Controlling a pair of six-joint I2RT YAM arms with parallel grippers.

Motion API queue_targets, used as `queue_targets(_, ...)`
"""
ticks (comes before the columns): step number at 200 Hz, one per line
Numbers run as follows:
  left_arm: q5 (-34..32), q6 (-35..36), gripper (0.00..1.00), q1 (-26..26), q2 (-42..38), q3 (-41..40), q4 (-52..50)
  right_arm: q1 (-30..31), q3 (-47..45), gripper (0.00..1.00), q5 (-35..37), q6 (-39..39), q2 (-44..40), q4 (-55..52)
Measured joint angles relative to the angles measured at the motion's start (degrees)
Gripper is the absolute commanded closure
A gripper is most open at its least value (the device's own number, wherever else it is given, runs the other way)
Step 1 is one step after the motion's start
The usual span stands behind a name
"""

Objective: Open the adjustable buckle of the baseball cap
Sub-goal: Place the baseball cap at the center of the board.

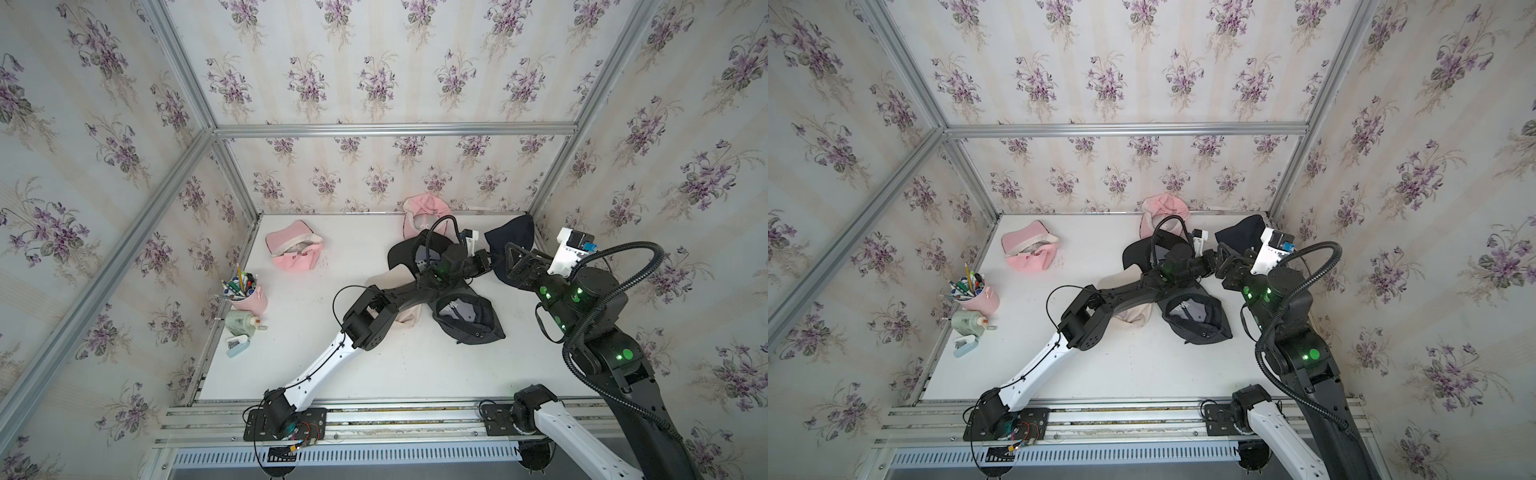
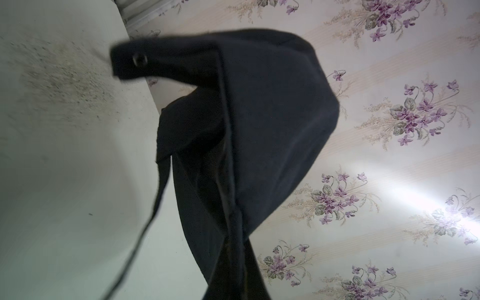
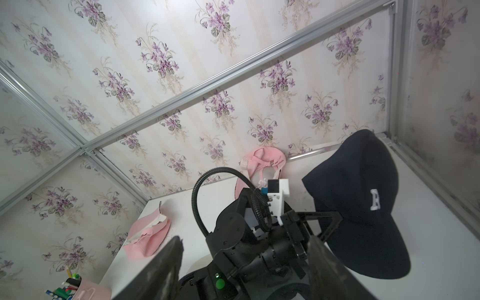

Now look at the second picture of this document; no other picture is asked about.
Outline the black cap white letter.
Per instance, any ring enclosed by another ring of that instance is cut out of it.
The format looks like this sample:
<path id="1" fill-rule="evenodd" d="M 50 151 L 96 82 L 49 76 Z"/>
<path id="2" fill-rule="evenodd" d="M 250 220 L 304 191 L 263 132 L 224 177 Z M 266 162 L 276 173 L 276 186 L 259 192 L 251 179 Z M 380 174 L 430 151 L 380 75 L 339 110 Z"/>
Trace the black cap white letter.
<path id="1" fill-rule="evenodd" d="M 194 86 L 159 117 L 151 219 L 173 180 L 204 298 L 267 300 L 249 237 L 306 176 L 340 114 L 314 48 L 292 33 L 242 29 L 137 38 L 110 59 L 122 81 Z"/>

